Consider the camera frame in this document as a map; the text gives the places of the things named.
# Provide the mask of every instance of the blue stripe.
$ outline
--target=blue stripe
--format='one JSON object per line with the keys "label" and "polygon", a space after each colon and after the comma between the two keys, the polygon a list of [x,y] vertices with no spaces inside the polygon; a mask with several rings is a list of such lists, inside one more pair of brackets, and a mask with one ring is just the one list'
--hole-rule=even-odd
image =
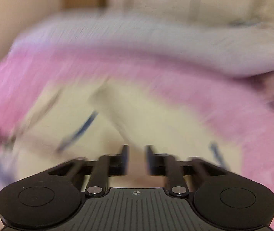
{"label": "blue stripe", "polygon": [[1,165],[1,161],[0,161],[0,181],[4,183],[5,185],[9,185],[16,181],[13,171],[4,170],[4,168]]}
{"label": "blue stripe", "polygon": [[228,169],[227,165],[225,163],[224,157],[223,155],[220,153],[219,149],[218,149],[218,145],[217,143],[211,143],[210,145],[210,150],[213,152],[214,158],[215,160],[219,163],[219,165],[224,168],[224,169]]}
{"label": "blue stripe", "polygon": [[72,145],[73,142],[75,142],[77,139],[79,139],[80,136],[82,136],[86,130],[90,127],[94,119],[98,113],[96,111],[93,111],[90,117],[87,119],[87,121],[84,123],[84,125],[81,126],[81,128],[76,131],[75,134],[73,134],[70,138],[64,140],[60,146],[57,148],[56,152],[63,152],[65,149],[67,149],[70,145]]}

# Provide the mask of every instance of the circular pad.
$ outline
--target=circular pad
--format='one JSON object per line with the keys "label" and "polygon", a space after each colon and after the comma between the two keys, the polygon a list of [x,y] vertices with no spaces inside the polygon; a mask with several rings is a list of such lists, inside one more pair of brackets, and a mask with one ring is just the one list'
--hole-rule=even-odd
{"label": "circular pad", "polygon": [[254,229],[274,217],[274,194],[267,187],[238,175],[211,177],[194,195],[197,212],[225,229]]}
{"label": "circular pad", "polygon": [[43,229],[72,216],[80,202],[80,192],[65,178],[33,176],[0,191],[0,217],[10,227]]}
{"label": "circular pad", "polygon": [[221,201],[232,208],[247,208],[255,203],[256,197],[247,189],[232,187],[221,192]]}
{"label": "circular pad", "polygon": [[20,192],[20,202],[29,207],[40,207],[53,200],[55,193],[47,187],[29,187]]}

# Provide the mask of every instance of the fabric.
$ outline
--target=fabric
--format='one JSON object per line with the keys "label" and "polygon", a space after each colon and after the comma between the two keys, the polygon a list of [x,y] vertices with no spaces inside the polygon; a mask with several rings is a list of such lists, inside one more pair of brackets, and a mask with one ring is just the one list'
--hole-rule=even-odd
{"label": "fabric", "polygon": [[241,174],[274,192],[274,111],[248,83],[174,58],[72,44],[16,47],[0,62],[0,129],[4,134],[14,129],[50,83],[107,76],[145,86],[172,107],[197,112],[215,136],[241,147]]}
{"label": "fabric", "polygon": [[[75,157],[97,160],[101,155],[118,153],[124,144],[130,146],[128,176],[113,178],[111,187],[164,186],[161,177],[148,176],[146,145],[181,160],[201,157],[220,165],[210,149],[211,143],[218,143],[229,169],[241,173],[242,155],[238,147],[211,132],[196,112],[150,95],[147,87],[119,80],[109,80],[102,85],[98,80],[64,88],[60,85],[60,88],[63,90],[57,104],[15,144],[17,179]],[[27,117],[58,90],[56,85],[47,87]],[[76,132],[94,110],[98,116],[87,131],[71,147],[57,154],[61,142]]]}
{"label": "fabric", "polygon": [[62,13],[22,34],[13,48],[26,43],[113,46],[164,54],[232,77],[274,70],[274,28],[206,28],[163,22],[129,12]]}

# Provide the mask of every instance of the white cloth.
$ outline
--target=white cloth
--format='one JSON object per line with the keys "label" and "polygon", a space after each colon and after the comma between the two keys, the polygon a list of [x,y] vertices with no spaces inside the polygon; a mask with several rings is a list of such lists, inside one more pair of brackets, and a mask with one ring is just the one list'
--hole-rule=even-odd
{"label": "white cloth", "polygon": [[169,55],[232,77],[274,70],[274,28],[207,28],[163,22],[135,12],[71,11],[24,32],[13,44],[113,46]]}
{"label": "white cloth", "polygon": [[[129,176],[115,177],[110,185],[163,186],[161,178],[147,176],[146,145],[181,160],[202,157],[218,164],[209,149],[212,141],[219,144],[231,170],[241,173],[241,150],[215,136],[193,111],[164,102],[142,86],[115,81],[101,84],[99,81],[64,87],[51,111],[15,144],[19,179],[75,157],[96,160],[104,154],[115,154],[123,144],[129,144]],[[28,117],[58,90],[58,86],[46,88]],[[56,155],[54,151],[63,138],[79,129],[93,110],[99,114],[85,134]]]}

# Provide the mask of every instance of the metal pin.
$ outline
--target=metal pin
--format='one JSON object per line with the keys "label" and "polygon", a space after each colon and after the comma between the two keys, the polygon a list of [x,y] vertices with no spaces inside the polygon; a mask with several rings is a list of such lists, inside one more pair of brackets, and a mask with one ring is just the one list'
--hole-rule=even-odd
{"label": "metal pin", "polygon": [[89,187],[87,189],[88,193],[90,194],[99,194],[100,192],[102,192],[102,188],[101,187],[98,187],[98,186],[92,186],[92,187]]}
{"label": "metal pin", "polygon": [[184,194],[187,190],[185,187],[176,186],[171,189],[172,192],[175,194]]}

